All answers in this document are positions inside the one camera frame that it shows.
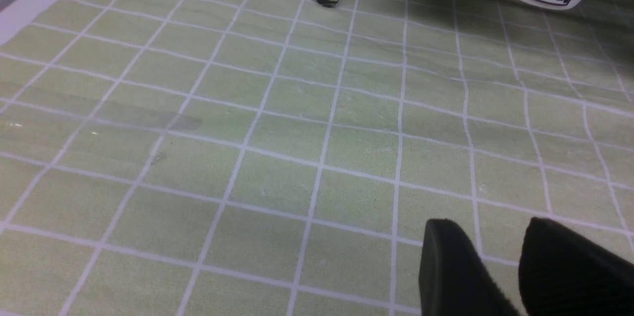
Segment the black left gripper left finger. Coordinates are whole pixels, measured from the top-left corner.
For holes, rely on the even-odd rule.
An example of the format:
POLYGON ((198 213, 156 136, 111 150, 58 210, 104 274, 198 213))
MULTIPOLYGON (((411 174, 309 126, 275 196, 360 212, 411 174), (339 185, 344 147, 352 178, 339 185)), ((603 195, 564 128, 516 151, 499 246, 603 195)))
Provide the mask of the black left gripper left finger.
POLYGON ((518 316, 471 240, 450 219, 426 221, 419 290, 424 316, 518 316))

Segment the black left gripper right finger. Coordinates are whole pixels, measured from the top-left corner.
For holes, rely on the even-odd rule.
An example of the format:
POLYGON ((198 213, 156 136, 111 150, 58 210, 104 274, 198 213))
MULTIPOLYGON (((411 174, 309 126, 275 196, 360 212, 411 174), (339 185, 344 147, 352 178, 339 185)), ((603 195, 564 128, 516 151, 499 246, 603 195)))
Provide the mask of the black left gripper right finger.
POLYGON ((634 266, 545 217, 532 217, 518 268, 530 316, 631 316, 634 266))

